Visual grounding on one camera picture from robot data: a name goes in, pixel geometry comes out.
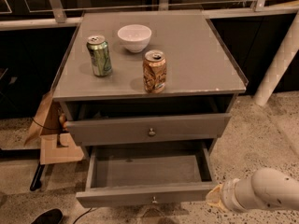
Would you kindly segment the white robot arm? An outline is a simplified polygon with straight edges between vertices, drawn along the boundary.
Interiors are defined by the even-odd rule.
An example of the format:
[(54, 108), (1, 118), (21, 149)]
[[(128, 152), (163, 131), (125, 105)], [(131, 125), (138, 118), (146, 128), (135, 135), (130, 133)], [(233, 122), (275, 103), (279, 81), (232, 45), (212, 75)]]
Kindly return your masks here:
[(272, 168), (262, 168), (249, 178), (230, 179), (217, 185), (206, 202), (222, 212), (299, 210), (299, 182)]

